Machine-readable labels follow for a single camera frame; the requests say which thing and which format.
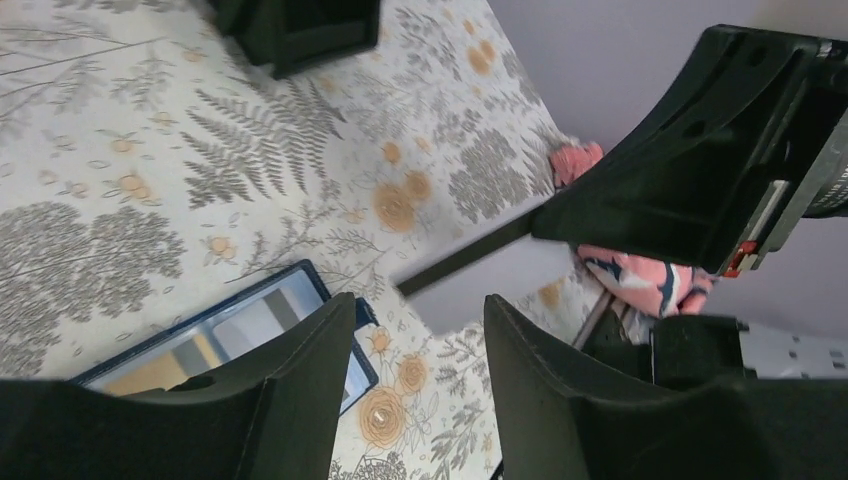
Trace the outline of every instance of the gray tree pattern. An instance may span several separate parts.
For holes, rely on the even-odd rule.
[[[549,195],[553,191],[553,170],[548,157],[568,139],[554,127],[544,124],[532,129],[536,138],[524,137],[524,166],[530,172],[528,184],[533,195]]]
[[[350,472],[342,471],[338,460],[333,460],[329,480],[407,480],[406,465],[397,452],[389,452],[386,458],[363,456]]]
[[[492,396],[492,378],[486,360],[486,339],[483,336],[482,322],[478,321],[445,338],[442,351],[436,356],[451,362],[440,366],[436,374],[436,382],[439,385],[447,385],[448,393],[465,398],[468,391],[467,376],[473,374],[480,379],[483,392],[489,397]]]
[[[539,96],[539,92],[536,91],[536,87],[530,81],[527,71],[524,70],[524,65],[518,61],[518,55],[509,50],[501,55],[501,61],[509,78],[518,80],[518,91],[524,96],[526,103],[536,106],[542,105],[542,97]]]
[[[378,273],[377,264],[392,249],[379,248],[374,243],[374,235],[363,230],[341,228],[333,229],[323,243],[328,246],[328,254],[335,257],[318,267],[327,288],[332,292],[350,291],[371,301],[378,300],[386,291],[388,282]],[[345,260],[349,254],[370,254],[371,259],[352,264]]]
[[[433,141],[441,144],[463,145],[466,138],[477,131],[481,120],[483,115],[470,108],[462,112],[445,112],[433,130]]]
[[[518,153],[500,132],[483,130],[459,155],[464,170],[451,173],[448,191],[459,212],[474,223],[529,198],[525,176],[512,166]]]
[[[100,97],[107,82],[101,78],[104,69],[97,57],[102,54],[152,44],[154,38],[137,43],[125,43],[111,36],[107,25],[79,13],[55,14],[52,22],[19,22],[0,25],[0,57],[25,57],[40,62],[39,65],[11,70],[0,74],[0,145],[10,139],[20,138],[31,125],[32,107],[39,104],[55,105],[54,113],[82,113],[91,99]],[[58,53],[76,50],[83,41],[95,41],[100,48],[81,55],[55,60],[48,58],[54,50]],[[167,64],[155,59],[157,67]],[[66,65],[58,74],[40,80],[30,73],[52,65]],[[166,86],[167,73],[145,76],[150,60],[133,67],[138,72],[134,78],[117,78],[113,94],[124,92],[133,95],[137,107],[143,106]]]
[[[188,0],[54,0],[57,8],[73,7],[77,10],[88,10],[97,8],[111,13],[131,12],[140,6],[147,7],[154,12],[170,12],[172,10],[186,10],[190,6]]]
[[[132,207],[91,223],[55,202],[0,214],[0,375],[37,374],[61,321],[140,311],[148,276],[178,278],[186,250],[168,226]]]
[[[155,110],[162,104],[161,94],[174,76],[168,67],[175,65],[159,58],[153,44],[147,45],[147,58],[130,67],[129,76],[113,78],[112,98],[129,101],[136,110]]]
[[[276,242],[266,238],[266,235],[261,231],[257,231],[254,234],[253,251],[250,258],[242,266],[241,275],[227,283],[257,273],[270,275],[291,264],[298,253],[321,245],[323,239],[315,236],[314,229],[322,221],[327,220],[337,212],[337,207],[333,202],[338,199],[340,194],[338,183],[324,182],[318,206],[304,203],[297,212],[286,211],[287,214],[280,219],[284,233]]]
[[[182,132],[186,143],[208,161],[185,162],[195,175],[185,179],[191,187],[192,209],[216,201],[229,203],[235,197],[253,201],[248,185],[264,197],[270,198],[270,188],[285,195],[287,174],[307,192],[307,167],[326,180],[324,148],[331,135],[341,139],[335,126],[337,121],[346,122],[341,113],[324,100],[311,80],[305,86],[289,80],[282,89],[256,87],[256,91],[264,102],[251,106],[196,90],[200,100],[224,120],[186,112],[214,138],[206,141]]]
[[[454,80],[462,81],[456,61],[456,48],[438,20],[405,7],[397,9],[397,19],[403,30],[401,45],[409,52],[407,62],[411,68],[431,73],[435,61]]]
[[[465,467],[468,458],[477,450],[479,433],[477,421],[486,413],[482,402],[474,400],[453,414],[451,428],[433,437],[431,462],[440,462],[436,472],[428,479],[448,480],[452,470]]]
[[[431,108],[421,89],[402,87],[410,78],[420,79],[416,74],[385,79],[358,70],[352,78],[363,101],[352,103],[345,113],[371,141],[400,138],[411,118]]]

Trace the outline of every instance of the pink fabric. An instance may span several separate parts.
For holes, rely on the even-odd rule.
[[[597,143],[560,148],[550,156],[554,184],[562,187],[572,183],[603,154]],[[699,269],[605,248],[581,245],[577,255],[613,295],[657,317],[700,312],[715,283]]]

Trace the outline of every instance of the orange rose pattern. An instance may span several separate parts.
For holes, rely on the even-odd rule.
[[[415,137],[415,144],[418,145],[418,148],[421,149],[422,152],[426,154],[430,154],[432,147],[430,147],[430,142],[427,141],[424,137]]]
[[[418,355],[406,355],[398,365],[397,382],[406,393],[417,393],[427,382],[427,364]]]
[[[52,185],[59,181],[59,175],[50,170],[41,170],[38,172],[38,183],[42,185]]]
[[[497,59],[498,52],[495,46],[488,40],[482,40],[478,47],[468,48],[468,63],[471,69],[478,75],[489,75],[492,73],[492,63]]]
[[[85,183],[68,182],[67,192],[76,198],[85,198],[88,195],[88,185]]]
[[[344,209],[341,213],[341,217],[344,218],[347,223],[359,225],[365,221],[365,210],[362,208]]]
[[[559,283],[554,282],[539,289],[539,299],[550,310],[559,306]]]
[[[150,117],[150,121],[163,128],[170,128],[171,125],[180,123],[174,120],[168,112],[156,112],[152,117]]]
[[[415,227],[415,208],[403,188],[384,183],[374,190],[374,212],[386,228],[406,233]]]
[[[433,193],[433,188],[430,185],[430,177],[421,171],[411,171],[406,174],[406,183],[404,184],[409,198],[414,202],[423,202],[430,198]]]
[[[187,62],[198,63],[206,58],[206,54],[200,51],[199,48],[187,48],[183,50],[183,59]]]
[[[321,90],[329,94],[336,93],[339,90],[339,87],[336,85],[336,82],[329,77],[319,77],[318,85],[321,86]]]
[[[216,264],[222,260],[230,262],[236,256],[236,246],[227,237],[210,237],[204,243],[209,249],[207,259],[211,261],[213,260],[212,257],[217,257],[214,259]]]
[[[109,142],[109,150],[121,155],[130,155],[135,152],[136,145],[141,145],[143,141],[135,138],[136,132],[118,133],[114,130],[97,130],[98,133],[112,138]]]
[[[379,387],[359,402],[362,437],[380,448],[394,445],[406,429],[406,410],[400,395],[391,388]]]
[[[400,163],[400,147],[394,142],[386,142],[383,145],[383,158],[392,165]]]
[[[147,206],[162,205],[162,202],[153,195],[153,192],[147,183],[145,183],[144,179],[136,172],[124,175],[117,181],[108,180],[103,183],[113,188],[113,190],[103,194],[104,198],[120,196],[121,203],[136,200],[142,205]]]
[[[386,327],[377,327],[368,339],[371,341],[371,353],[383,355],[392,343],[392,337]]]

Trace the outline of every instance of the black bar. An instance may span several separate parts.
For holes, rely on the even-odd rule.
[[[506,225],[499,227],[492,233],[475,240],[470,245],[463,247],[449,257],[440,260],[412,277],[400,282],[397,289],[408,297],[413,293],[423,290],[430,285],[453,275],[472,263],[482,260],[496,250],[509,245],[519,238],[530,234],[533,218],[542,209],[540,205],[533,210],[521,215]]]

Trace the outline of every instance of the gray wall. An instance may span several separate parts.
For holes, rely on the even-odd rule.
[[[560,129],[609,149],[716,23],[848,39],[848,0],[489,0]],[[708,309],[848,338],[848,219],[804,221]]]

